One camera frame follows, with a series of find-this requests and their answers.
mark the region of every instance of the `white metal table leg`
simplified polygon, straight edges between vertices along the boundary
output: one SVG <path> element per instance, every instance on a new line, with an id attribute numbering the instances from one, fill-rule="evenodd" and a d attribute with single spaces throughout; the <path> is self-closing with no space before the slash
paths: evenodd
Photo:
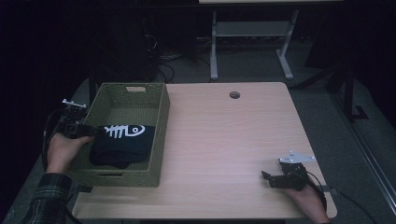
<path id="1" fill-rule="evenodd" d="M 210 52 L 210 80 L 217 80 L 218 77 L 218 60 L 216 58 L 216 11 L 214 11 L 212 22 L 212 50 Z"/>
<path id="2" fill-rule="evenodd" d="M 288 30 L 285 35 L 285 42 L 283 43 L 283 46 L 281 49 L 276 50 L 276 55 L 277 58 L 279 59 L 280 65 L 282 66 L 283 73 L 285 74 L 286 79 L 293 79 L 293 74 L 290 71 L 288 61 L 286 60 L 286 51 L 289 46 L 289 42 L 291 39 L 291 35 L 293 34 L 294 26 L 297 21 L 297 16 L 298 16 L 299 10 L 295 10 L 291 16 Z"/>

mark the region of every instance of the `hand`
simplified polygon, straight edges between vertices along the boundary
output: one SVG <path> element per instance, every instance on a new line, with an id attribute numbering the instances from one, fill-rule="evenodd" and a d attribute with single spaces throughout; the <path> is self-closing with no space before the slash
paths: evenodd
<path id="1" fill-rule="evenodd" d="M 300 210 L 314 223 L 328 223 L 326 211 L 318 194 L 309 186 L 305 185 L 300 191 L 295 189 L 284 189 Z"/>
<path id="2" fill-rule="evenodd" d="M 48 168 L 46 173 L 64 174 L 70 166 L 72 160 L 77 156 L 79 149 L 89 142 L 93 137 L 80 137 L 69 139 L 61 133 L 56 133 L 50 139 L 48 158 Z"/>

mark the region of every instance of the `plaid shirt sleeve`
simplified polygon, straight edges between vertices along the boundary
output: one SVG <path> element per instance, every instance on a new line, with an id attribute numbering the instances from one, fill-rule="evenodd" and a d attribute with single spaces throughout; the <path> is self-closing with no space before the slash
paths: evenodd
<path id="1" fill-rule="evenodd" d="M 71 184 L 66 175 L 43 175 L 22 223 L 65 223 L 64 208 Z"/>

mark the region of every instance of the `round black hole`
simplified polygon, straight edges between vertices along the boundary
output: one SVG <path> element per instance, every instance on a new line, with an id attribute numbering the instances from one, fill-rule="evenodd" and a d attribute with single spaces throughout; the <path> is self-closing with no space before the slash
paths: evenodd
<path id="1" fill-rule="evenodd" d="M 241 97 L 241 94 L 237 91 L 232 91 L 230 92 L 230 97 L 233 99 L 238 99 L 239 97 Z"/>

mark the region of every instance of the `dark background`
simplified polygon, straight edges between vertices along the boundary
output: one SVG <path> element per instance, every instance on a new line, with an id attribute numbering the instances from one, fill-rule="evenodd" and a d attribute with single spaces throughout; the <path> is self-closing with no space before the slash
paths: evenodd
<path id="1" fill-rule="evenodd" d="M 151 81 L 160 52 L 146 51 L 150 43 L 144 34 L 156 35 L 163 46 L 191 57 L 194 38 L 210 35 L 209 10 L 175 14 L 123 9 L 148 2 L 0 2 L 0 219 L 41 151 L 47 115 L 62 108 L 62 99 L 70 99 L 83 80 L 94 76 L 98 84 Z M 318 38 L 309 66 L 326 69 L 340 61 L 347 64 L 396 127 L 394 5 L 385 0 L 346 1 L 325 14 L 323 8 L 306 8 L 294 36 Z M 230 19 L 235 15 L 240 14 L 225 14 Z"/>

